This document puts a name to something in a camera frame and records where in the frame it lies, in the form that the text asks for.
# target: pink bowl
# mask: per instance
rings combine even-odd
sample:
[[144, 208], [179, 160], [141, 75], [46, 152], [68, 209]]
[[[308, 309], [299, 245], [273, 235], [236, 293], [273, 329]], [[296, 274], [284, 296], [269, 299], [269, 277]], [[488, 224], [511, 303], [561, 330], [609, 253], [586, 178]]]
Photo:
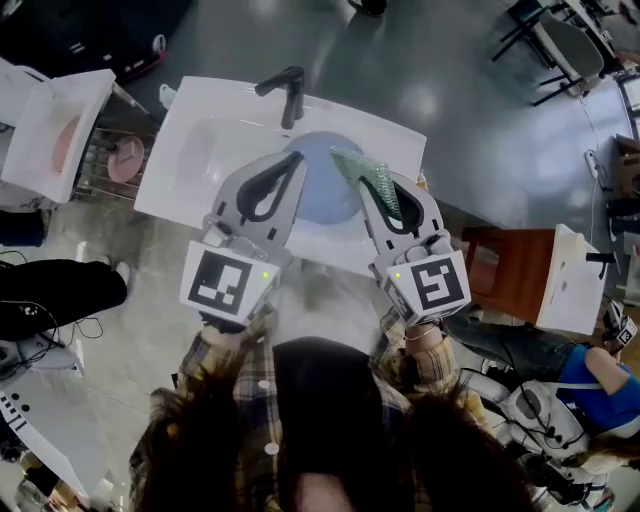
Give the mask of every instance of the pink bowl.
[[71, 145], [71, 139], [76, 132], [79, 120], [80, 117], [74, 117], [60, 132], [60, 135], [58, 135], [58, 140], [56, 140], [56, 145], [53, 146], [53, 155], [51, 156], [51, 163], [53, 164], [53, 170], [55, 172], [62, 172], [64, 161], [67, 158], [69, 146]]
[[[130, 146], [133, 144], [133, 151], [130, 151]], [[109, 178], [116, 183], [125, 183], [131, 180], [140, 168], [144, 161], [144, 144], [138, 137], [133, 135], [127, 135], [117, 142], [118, 150], [109, 155], [107, 160], [107, 171], [109, 172]], [[125, 153], [130, 153], [128, 158], [123, 160]]]

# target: wrist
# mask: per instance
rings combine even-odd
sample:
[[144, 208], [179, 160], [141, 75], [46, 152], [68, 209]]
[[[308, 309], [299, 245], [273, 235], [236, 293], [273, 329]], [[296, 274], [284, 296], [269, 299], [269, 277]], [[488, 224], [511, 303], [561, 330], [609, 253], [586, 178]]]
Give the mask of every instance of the wrist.
[[212, 325], [207, 325], [200, 331], [200, 338], [209, 345], [215, 345], [229, 350], [239, 349], [242, 343], [241, 334], [222, 334]]
[[414, 325], [405, 331], [406, 352], [411, 355], [433, 348], [444, 340], [442, 331], [436, 323]]

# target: black pants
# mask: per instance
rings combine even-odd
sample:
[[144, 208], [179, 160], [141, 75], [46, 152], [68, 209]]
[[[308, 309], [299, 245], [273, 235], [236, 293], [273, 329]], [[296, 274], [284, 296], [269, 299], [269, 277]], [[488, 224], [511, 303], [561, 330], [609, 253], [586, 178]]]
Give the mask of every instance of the black pants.
[[623, 197], [607, 203], [607, 215], [611, 218], [611, 231], [614, 234], [639, 233], [640, 220], [619, 219], [640, 213], [640, 198]]
[[0, 211], [0, 245], [40, 247], [44, 240], [44, 222], [40, 212], [8, 213]]
[[465, 309], [442, 323], [454, 340], [481, 357], [513, 367], [523, 381], [557, 382], [576, 348], [564, 336], [534, 327], [468, 320]]
[[24, 340], [126, 298], [123, 279], [100, 262], [46, 260], [0, 267], [0, 339]]

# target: table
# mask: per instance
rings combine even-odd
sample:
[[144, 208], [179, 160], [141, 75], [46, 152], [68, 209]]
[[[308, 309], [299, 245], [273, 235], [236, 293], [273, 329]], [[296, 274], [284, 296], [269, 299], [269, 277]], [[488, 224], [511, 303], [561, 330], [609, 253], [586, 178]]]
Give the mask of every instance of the table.
[[[468, 229], [466, 265], [473, 301], [536, 325], [591, 335], [604, 278], [598, 252], [564, 224], [556, 229]], [[493, 261], [481, 254], [493, 252]]]

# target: chair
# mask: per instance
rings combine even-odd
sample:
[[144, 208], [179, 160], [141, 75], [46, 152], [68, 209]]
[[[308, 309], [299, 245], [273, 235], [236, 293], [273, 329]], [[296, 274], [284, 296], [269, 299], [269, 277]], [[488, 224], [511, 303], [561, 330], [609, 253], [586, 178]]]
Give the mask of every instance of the chair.
[[[469, 242], [466, 267], [473, 302], [535, 324], [554, 238], [554, 229], [465, 229], [462, 240]], [[480, 247], [493, 251], [497, 263], [484, 262], [478, 254]]]
[[525, 35], [535, 35], [545, 52], [553, 59], [562, 74], [539, 85], [548, 85], [566, 78], [568, 83], [544, 98], [533, 103], [537, 107], [541, 103], [582, 82], [596, 78], [604, 67], [604, 59], [600, 51], [579, 29], [556, 19], [548, 8], [540, 9], [501, 39], [511, 38], [509, 42], [491, 59], [496, 62], [504, 53]]

